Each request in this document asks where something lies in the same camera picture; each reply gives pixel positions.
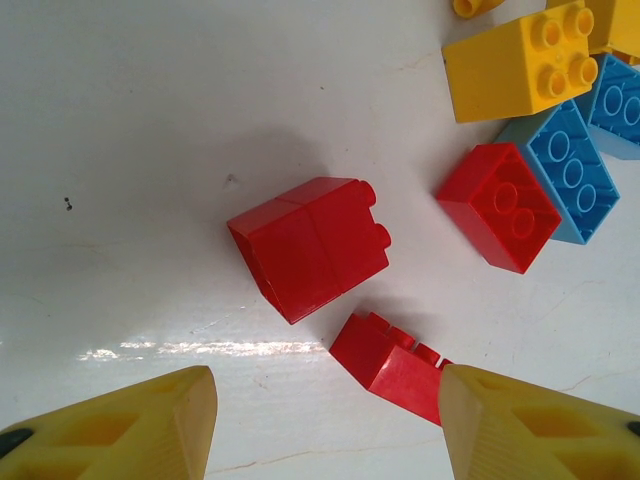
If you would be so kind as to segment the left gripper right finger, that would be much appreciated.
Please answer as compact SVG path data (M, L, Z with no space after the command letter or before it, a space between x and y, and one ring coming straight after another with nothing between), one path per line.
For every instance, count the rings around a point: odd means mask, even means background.
M640 480L640 415L479 368L444 368L455 480Z

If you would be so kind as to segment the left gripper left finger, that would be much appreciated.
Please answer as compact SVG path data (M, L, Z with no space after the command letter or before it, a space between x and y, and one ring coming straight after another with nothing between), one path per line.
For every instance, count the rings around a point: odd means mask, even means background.
M204 480L217 418L196 365L0 430L0 480Z

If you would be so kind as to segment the red lego brick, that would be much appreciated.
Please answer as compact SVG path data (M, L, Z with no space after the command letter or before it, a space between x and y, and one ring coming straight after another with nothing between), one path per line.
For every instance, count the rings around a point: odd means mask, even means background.
M375 203L364 180L315 177L227 227L261 294L293 325L388 267Z
M329 349L367 391L437 426L442 372L451 363L371 312L353 313Z
M475 146L439 187L436 200L488 264L519 274L562 221L513 143Z

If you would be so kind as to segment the blue lego brick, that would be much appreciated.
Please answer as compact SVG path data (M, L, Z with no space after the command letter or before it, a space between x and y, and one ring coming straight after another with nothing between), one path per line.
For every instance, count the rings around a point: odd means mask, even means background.
M576 103L513 118L495 141L516 145L561 215L552 238L587 244L620 194Z
M575 103L601 152L640 161L640 70L608 53L594 59L598 76Z

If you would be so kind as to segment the yellow lego brick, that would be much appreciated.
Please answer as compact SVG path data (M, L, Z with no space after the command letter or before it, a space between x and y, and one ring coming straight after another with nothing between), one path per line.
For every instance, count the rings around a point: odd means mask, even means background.
M590 54L611 54L630 66L640 65L640 0L582 0L595 19Z
M537 114L592 89L599 66L585 0L520 17L442 49L455 120Z
M488 13L505 0L452 0L453 11L463 19L472 19Z

